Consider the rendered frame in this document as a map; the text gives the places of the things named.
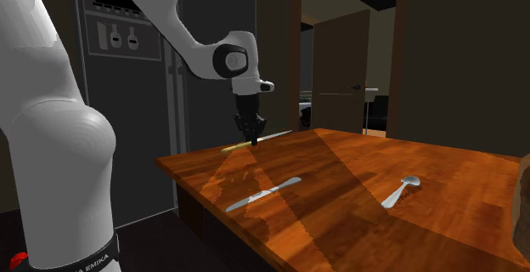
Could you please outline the brown loaf of bread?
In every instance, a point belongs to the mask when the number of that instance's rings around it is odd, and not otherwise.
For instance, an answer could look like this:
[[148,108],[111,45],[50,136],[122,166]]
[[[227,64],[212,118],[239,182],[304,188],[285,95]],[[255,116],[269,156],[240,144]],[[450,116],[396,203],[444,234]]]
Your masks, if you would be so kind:
[[511,207],[511,238],[520,254],[530,263],[530,153],[519,164]]

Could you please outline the silver table knife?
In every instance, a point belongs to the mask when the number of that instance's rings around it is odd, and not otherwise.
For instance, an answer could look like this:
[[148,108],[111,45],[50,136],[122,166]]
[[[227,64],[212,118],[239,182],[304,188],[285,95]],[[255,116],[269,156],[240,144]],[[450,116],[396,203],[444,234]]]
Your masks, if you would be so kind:
[[288,180],[286,180],[285,182],[283,182],[282,184],[279,184],[277,186],[274,186],[273,188],[271,189],[268,189],[268,190],[262,190],[254,195],[250,195],[248,197],[246,197],[245,199],[242,199],[240,201],[237,201],[235,202],[234,204],[232,204],[231,206],[227,207],[225,209],[225,212],[228,213],[228,212],[231,212],[235,209],[238,209],[240,207],[243,207],[249,203],[252,203],[254,201],[257,201],[261,198],[263,198],[264,196],[268,196],[268,195],[271,195],[273,194],[274,192],[280,190],[280,189],[283,189],[284,187],[288,187],[290,185],[293,185],[293,184],[297,184],[299,182],[301,182],[302,179],[300,177],[293,177],[293,178],[289,178]]

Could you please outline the silver spoon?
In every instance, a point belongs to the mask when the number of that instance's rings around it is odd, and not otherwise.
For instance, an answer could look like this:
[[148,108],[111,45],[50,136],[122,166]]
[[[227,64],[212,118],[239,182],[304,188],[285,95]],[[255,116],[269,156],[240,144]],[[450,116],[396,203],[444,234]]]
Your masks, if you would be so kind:
[[392,208],[397,203],[401,194],[407,186],[419,186],[420,179],[416,176],[407,176],[401,179],[402,184],[398,189],[392,192],[382,203],[381,206],[385,209]]

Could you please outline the brown door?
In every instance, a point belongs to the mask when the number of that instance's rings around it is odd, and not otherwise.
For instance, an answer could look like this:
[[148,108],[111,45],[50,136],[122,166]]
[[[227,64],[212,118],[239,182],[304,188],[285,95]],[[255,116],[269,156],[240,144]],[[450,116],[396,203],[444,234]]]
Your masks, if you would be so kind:
[[362,132],[369,21],[363,10],[314,26],[312,128]]

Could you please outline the yellow handled knife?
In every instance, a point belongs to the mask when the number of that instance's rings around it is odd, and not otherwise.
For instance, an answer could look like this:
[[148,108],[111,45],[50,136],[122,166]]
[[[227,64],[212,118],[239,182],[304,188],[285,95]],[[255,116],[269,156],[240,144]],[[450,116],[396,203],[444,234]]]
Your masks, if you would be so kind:
[[[272,138],[275,138],[275,137],[279,137],[279,136],[282,136],[282,135],[285,135],[285,134],[291,133],[291,132],[292,132],[292,130],[289,130],[289,131],[283,131],[283,132],[279,132],[279,133],[269,134],[267,136],[262,136],[262,137],[257,138],[257,143],[262,142],[262,141],[267,140],[267,139],[272,139]],[[252,146],[252,141],[247,141],[247,142],[244,142],[244,143],[231,145],[229,147],[221,149],[221,152],[222,153],[228,153],[230,151],[237,150],[237,149],[244,148],[244,147],[248,147],[248,146]]]

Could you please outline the dark grey refrigerator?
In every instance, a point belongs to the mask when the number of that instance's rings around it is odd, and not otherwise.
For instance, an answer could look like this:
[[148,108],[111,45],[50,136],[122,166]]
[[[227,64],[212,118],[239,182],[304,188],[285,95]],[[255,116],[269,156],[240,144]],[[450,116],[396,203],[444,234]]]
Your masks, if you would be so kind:
[[229,80],[199,79],[130,0],[44,0],[84,101],[116,134],[110,198],[121,227],[177,205],[156,159],[239,142]]

